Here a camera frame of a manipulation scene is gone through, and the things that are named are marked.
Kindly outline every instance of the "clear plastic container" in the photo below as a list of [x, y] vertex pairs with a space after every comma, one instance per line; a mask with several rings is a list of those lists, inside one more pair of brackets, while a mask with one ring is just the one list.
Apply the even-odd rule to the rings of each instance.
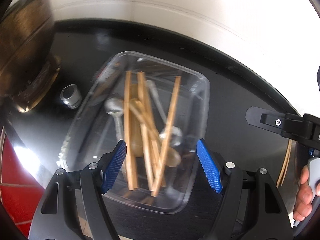
[[[104, 102], [110, 97], [123, 98], [125, 72], [132, 71], [132, 83], [136, 83], [135, 73], [142, 71], [147, 80], [152, 80], [157, 88], [160, 102], [168, 113], [175, 76], [181, 76], [174, 126], [182, 130], [182, 143], [172, 146], [181, 156], [177, 167], [165, 167], [165, 187], [157, 197], [151, 197], [143, 157], [137, 157], [138, 186], [129, 191], [126, 180], [120, 172], [111, 190], [105, 197], [118, 202], [160, 213], [175, 213], [188, 202], [196, 177], [198, 158], [196, 142], [203, 138], [206, 129], [209, 105], [208, 79], [183, 66], [127, 51], [117, 54], [103, 68], [95, 84], [84, 99], [70, 129], [60, 159], [67, 171], [84, 168], [98, 161], [117, 144], [115, 123], [106, 113]], [[155, 124], [160, 132], [164, 128], [158, 108], [150, 95]]]

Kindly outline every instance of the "blue gripper pad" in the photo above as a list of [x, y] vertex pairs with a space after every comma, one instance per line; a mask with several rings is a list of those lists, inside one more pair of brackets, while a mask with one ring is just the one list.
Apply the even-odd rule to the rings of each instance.
[[125, 156], [127, 155], [127, 145], [124, 141], [119, 141], [120, 145], [117, 145], [112, 153], [113, 157], [109, 162], [108, 166], [103, 172], [101, 192], [102, 194], [107, 193], [109, 189], [113, 187], [116, 181], [118, 173], [124, 162]]
[[197, 155], [199, 157], [207, 180], [210, 184], [210, 187], [213, 188], [216, 193], [220, 193], [223, 189], [221, 185], [220, 171], [217, 168], [217, 165], [212, 160], [203, 139], [200, 139], [197, 142]]

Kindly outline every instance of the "gray handle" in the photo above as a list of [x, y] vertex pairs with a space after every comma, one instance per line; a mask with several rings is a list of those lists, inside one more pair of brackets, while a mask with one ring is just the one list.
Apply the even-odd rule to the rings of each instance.
[[151, 96], [153, 98], [153, 101], [155, 102], [156, 104], [156, 107], [159, 111], [159, 114], [161, 116], [161, 119], [162, 121], [164, 122], [164, 124], [167, 123], [167, 115], [165, 114], [164, 112], [164, 109], [162, 107], [162, 104], [160, 102], [160, 99], [159, 99], [159, 94], [158, 94], [158, 90], [157, 90], [157, 87], [156, 87], [156, 84], [154, 83], [154, 81], [152, 80], [148, 80], [147, 81], [147, 86], [149, 87], [149, 90], [150, 90], [150, 93], [151, 93]]
[[117, 141], [124, 140], [124, 132], [121, 117], [114, 116], [115, 127], [116, 127], [116, 138]]
[[[318, 157], [310, 158], [308, 160], [308, 169], [309, 169], [308, 184], [312, 189], [311, 204], [312, 204], [312, 210], [314, 210], [318, 207], [313, 202], [313, 200], [316, 196], [316, 187], [317, 187], [318, 183], [320, 182], [320, 158], [318, 158]], [[293, 226], [296, 227], [296, 226], [298, 226], [299, 223], [300, 223], [300, 221], [295, 221]]]

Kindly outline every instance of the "white wall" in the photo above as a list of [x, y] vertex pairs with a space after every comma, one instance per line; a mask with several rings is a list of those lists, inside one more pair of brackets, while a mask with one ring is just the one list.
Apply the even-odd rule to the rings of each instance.
[[56, 20], [130, 20], [209, 44], [264, 78], [300, 114], [320, 117], [320, 19], [308, 0], [51, 1]]

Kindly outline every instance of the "black bracket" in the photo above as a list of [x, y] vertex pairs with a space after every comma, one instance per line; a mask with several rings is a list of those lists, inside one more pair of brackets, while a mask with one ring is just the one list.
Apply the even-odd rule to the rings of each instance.
[[119, 240], [101, 194], [113, 186], [125, 155], [126, 144], [120, 140], [113, 152], [104, 154], [98, 163], [90, 163], [81, 171], [58, 169], [38, 204], [29, 239], [85, 239], [76, 208], [75, 189], [80, 189], [93, 239]]
[[[226, 163], [219, 153], [209, 154], [220, 171], [223, 198], [213, 226], [203, 239], [293, 239], [287, 210], [268, 171], [243, 171], [234, 163]], [[243, 189], [249, 189], [244, 223], [241, 232], [232, 235]]]
[[[320, 150], [320, 118], [316, 116], [304, 114], [301, 117], [252, 106], [247, 110], [245, 118], [250, 125]], [[314, 155], [320, 157], [320, 152], [316, 151]]]

